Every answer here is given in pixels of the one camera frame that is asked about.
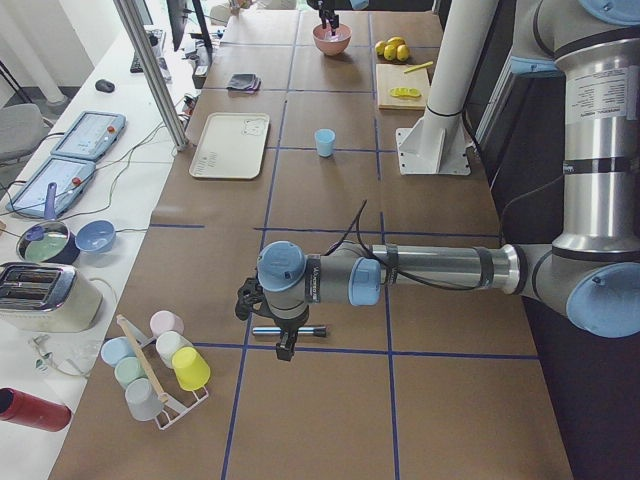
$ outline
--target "chair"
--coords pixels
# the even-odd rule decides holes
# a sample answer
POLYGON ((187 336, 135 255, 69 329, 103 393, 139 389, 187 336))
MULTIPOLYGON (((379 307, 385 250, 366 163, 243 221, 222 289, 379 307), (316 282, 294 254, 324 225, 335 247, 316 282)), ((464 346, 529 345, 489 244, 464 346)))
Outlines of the chair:
POLYGON ((40 109, 25 103, 0 109, 0 162, 32 154, 46 135, 40 109))

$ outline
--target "cutting board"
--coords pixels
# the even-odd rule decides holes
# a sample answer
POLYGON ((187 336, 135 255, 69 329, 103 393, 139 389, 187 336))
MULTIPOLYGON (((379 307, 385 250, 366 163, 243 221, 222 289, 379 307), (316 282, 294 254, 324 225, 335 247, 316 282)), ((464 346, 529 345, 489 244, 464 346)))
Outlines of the cutting board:
POLYGON ((427 69, 421 68, 411 73, 404 71, 411 65, 393 65, 390 63, 378 63, 376 65, 376 86, 378 108, 394 108, 407 110, 424 110, 429 96, 429 76, 427 69), (413 87, 420 90, 418 98, 394 98, 389 95, 389 90, 394 87, 413 87))

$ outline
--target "beige tray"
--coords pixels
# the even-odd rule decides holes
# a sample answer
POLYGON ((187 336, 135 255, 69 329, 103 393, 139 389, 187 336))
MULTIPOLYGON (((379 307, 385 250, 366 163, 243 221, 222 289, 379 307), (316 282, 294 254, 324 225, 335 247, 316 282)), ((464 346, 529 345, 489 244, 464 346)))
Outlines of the beige tray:
POLYGON ((212 113, 202 130, 189 173, 195 178, 257 177, 268 130, 266 113, 212 113))

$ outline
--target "computer mouse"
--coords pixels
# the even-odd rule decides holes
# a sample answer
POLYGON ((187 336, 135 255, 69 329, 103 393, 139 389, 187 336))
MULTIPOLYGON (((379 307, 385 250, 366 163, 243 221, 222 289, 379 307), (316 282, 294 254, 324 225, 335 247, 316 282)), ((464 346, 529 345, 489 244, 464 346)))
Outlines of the computer mouse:
POLYGON ((99 92, 111 93, 115 89, 116 86, 112 82, 104 78, 101 78, 96 82, 96 90, 98 90, 99 92))

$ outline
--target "silver toaster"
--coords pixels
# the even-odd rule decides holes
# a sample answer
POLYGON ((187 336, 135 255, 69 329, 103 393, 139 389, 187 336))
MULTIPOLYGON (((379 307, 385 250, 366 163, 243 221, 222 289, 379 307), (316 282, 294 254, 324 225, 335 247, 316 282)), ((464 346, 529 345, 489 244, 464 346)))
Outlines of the silver toaster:
POLYGON ((12 262, 0 268, 0 319, 21 330, 79 332, 100 308, 100 291, 70 265, 12 262))

